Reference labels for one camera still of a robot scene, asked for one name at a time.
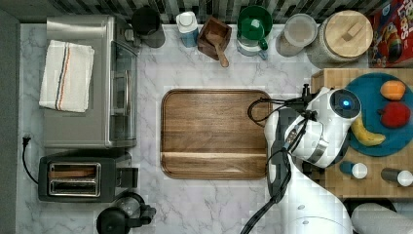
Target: kitchen counter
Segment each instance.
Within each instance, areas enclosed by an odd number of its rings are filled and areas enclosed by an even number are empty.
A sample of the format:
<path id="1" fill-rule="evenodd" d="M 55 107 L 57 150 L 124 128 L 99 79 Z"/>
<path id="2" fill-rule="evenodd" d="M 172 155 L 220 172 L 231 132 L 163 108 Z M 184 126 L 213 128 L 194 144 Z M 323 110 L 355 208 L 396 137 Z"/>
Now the kitchen counter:
<path id="1" fill-rule="evenodd" d="M 274 26 L 275 35 L 282 25 Z M 189 234 L 240 233 L 244 224 L 268 200 L 267 181 L 172 179 L 160 165 L 161 101 L 166 92 L 184 89 L 258 89 L 272 98 L 294 98 L 304 83 L 319 71 L 304 52 L 284 58 L 270 42 L 269 57 L 245 57 L 235 45 L 233 30 L 225 54 L 230 66 L 209 58 L 196 47 L 185 48 L 176 25 L 164 25 L 165 45 L 151 49 L 142 45 L 138 57 L 138 144 L 131 149 L 133 165 L 139 167 L 138 188 L 145 202 L 157 209 L 148 226 L 131 233 Z M 37 176 L 42 147 L 43 111 L 38 105 L 46 55 L 46 25 L 21 26 L 19 142 L 32 133 L 26 151 L 28 168 Z M 365 58 L 356 66 L 366 67 Z M 18 149 L 17 232 L 97 233 L 95 219 L 110 204 L 59 204 L 37 199 L 37 186 L 26 176 Z M 281 216 L 273 206 L 251 233 L 280 233 Z"/>

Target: blue plate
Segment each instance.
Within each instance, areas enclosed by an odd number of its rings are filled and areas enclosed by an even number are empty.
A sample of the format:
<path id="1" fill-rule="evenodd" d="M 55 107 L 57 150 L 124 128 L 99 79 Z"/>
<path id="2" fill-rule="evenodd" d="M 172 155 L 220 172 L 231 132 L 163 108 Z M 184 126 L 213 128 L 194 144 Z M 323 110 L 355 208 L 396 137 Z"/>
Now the blue plate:
<path id="1" fill-rule="evenodd" d="M 350 131 L 350 146 L 366 155 L 382 157 L 396 153 L 408 144 L 413 137 L 413 114 L 407 125 L 398 129 L 389 129 L 380 122 L 378 109 L 382 109 L 390 101 L 380 94 L 380 88 L 386 81 L 398 80 L 397 78 L 384 73 L 369 73 L 362 75 L 352 81 L 346 89 L 353 92 L 361 102 L 362 122 L 364 127 L 377 134 L 386 136 L 386 140 L 375 146 L 365 146 L 361 144 Z M 406 86 L 406 92 L 400 100 L 410 110 L 413 107 L 413 94 Z"/>

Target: red apple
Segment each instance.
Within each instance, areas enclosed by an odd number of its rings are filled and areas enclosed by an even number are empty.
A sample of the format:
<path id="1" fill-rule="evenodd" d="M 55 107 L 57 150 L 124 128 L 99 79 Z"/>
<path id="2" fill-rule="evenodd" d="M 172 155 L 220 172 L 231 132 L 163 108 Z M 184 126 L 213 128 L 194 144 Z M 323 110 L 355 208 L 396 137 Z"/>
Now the red apple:
<path id="1" fill-rule="evenodd" d="M 385 108 L 378 110 L 382 115 L 380 121 L 388 128 L 400 128 L 406 125 L 410 119 L 410 109 L 407 105 L 398 101 L 389 102 Z"/>

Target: white dish towel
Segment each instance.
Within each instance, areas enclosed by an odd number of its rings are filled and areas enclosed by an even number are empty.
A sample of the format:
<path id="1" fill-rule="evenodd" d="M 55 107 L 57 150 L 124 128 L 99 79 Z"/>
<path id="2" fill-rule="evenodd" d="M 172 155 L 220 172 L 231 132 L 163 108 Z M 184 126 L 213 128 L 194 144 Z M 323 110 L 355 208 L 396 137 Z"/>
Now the white dish towel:
<path id="1" fill-rule="evenodd" d="M 85 112 L 93 65 L 92 47 L 52 40 L 46 54 L 39 104 L 56 110 Z"/>

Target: orange fruit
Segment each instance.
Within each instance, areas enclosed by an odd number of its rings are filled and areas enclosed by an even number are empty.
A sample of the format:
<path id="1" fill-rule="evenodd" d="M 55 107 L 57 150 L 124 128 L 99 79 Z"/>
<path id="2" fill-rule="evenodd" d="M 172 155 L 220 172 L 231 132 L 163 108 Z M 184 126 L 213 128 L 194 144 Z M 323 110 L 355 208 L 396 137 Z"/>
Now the orange fruit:
<path id="1" fill-rule="evenodd" d="M 403 82 L 391 80 L 385 82 L 382 85 L 382 88 L 380 89 L 380 94 L 382 94 L 384 98 L 390 100 L 400 100 L 403 97 L 405 91 L 406 86 L 403 84 Z"/>

